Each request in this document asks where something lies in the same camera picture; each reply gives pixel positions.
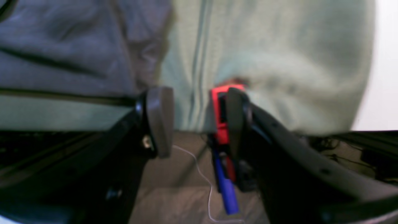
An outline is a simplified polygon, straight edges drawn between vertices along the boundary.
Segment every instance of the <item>gray cloth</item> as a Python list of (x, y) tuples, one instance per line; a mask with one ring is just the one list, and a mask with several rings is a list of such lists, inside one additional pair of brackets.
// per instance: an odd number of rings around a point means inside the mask
[(155, 84), (170, 9), (167, 0), (13, 1), (0, 22), (0, 88), (136, 96)]
[(302, 134), (350, 130), (371, 62), (372, 0), (174, 0), (160, 82), (178, 130), (215, 130), (209, 91), (248, 83), (255, 104)]

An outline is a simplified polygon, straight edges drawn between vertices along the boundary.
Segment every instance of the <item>white cable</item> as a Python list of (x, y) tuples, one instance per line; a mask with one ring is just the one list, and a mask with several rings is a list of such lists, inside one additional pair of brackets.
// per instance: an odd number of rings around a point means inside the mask
[(208, 203), (207, 203), (207, 210), (208, 210), (208, 212), (209, 212), (209, 219), (210, 219), (211, 221), (215, 222), (215, 223), (233, 223), (233, 222), (239, 222), (239, 223), (240, 223), (240, 222), (243, 222), (243, 224), (246, 224), (246, 223), (245, 223), (245, 220), (243, 220), (243, 219), (236, 219), (236, 218), (234, 218), (234, 219), (228, 219), (228, 220), (216, 220), (216, 219), (213, 219), (213, 217), (211, 217), (211, 214), (210, 214), (210, 198), (211, 198), (211, 193), (213, 192), (213, 184), (212, 184), (212, 183), (209, 181), (209, 179), (208, 179), (207, 177), (205, 177), (205, 175), (203, 175), (203, 173), (200, 171), (199, 165), (198, 165), (198, 160), (196, 159), (196, 156), (195, 156), (193, 153), (191, 153), (191, 152), (189, 152), (189, 151), (187, 151), (187, 150), (185, 150), (185, 149), (183, 149), (183, 148), (181, 148), (181, 147), (179, 147), (179, 146), (177, 146), (177, 145), (173, 145), (173, 147), (176, 148), (176, 149), (179, 149), (179, 150), (181, 150), (181, 151), (183, 151), (183, 152), (186, 152), (186, 153), (190, 154), (190, 155), (194, 158), (194, 160), (195, 160), (196, 169), (198, 170), (199, 174), (203, 177), (203, 179), (205, 179), (205, 180), (210, 184), (209, 200), (208, 200)]

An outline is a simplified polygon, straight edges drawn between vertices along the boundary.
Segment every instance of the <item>green cloth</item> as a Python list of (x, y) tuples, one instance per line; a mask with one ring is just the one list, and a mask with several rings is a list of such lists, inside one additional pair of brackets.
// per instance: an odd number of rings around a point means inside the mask
[(289, 130), (348, 131), (369, 75), (371, 0), (174, 0), (160, 83), (178, 130), (211, 132), (209, 91), (247, 81), (251, 101)]

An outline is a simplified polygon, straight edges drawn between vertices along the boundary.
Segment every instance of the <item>white wire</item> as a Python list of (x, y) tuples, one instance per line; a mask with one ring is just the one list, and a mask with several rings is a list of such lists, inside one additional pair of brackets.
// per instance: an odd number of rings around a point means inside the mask
[(208, 200), (208, 203), (207, 203), (207, 210), (208, 210), (208, 212), (209, 212), (209, 219), (210, 219), (211, 221), (215, 222), (215, 223), (243, 222), (243, 224), (246, 224), (246, 223), (245, 223), (245, 220), (243, 220), (243, 219), (234, 218), (234, 219), (227, 219), (227, 220), (216, 220), (216, 219), (214, 219), (213, 217), (211, 217), (211, 214), (210, 214), (210, 198), (211, 198), (211, 193), (213, 192), (213, 184), (212, 184), (212, 183), (209, 181), (209, 179), (208, 179), (207, 177), (205, 177), (205, 175), (203, 175), (203, 173), (200, 171), (199, 165), (198, 165), (198, 160), (196, 159), (196, 156), (195, 156), (193, 153), (191, 153), (191, 152), (189, 152), (189, 151), (187, 151), (187, 150), (185, 150), (185, 149), (183, 149), (183, 148), (181, 148), (181, 147), (179, 147), (179, 146), (177, 146), (177, 145), (173, 145), (173, 147), (176, 148), (176, 149), (179, 149), (179, 150), (181, 150), (181, 151), (183, 151), (183, 152), (186, 152), (186, 153), (190, 154), (190, 155), (193, 157), (193, 159), (195, 160), (196, 169), (198, 170), (198, 173), (203, 177), (203, 179), (205, 179), (205, 180), (210, 184), (209, 200)]

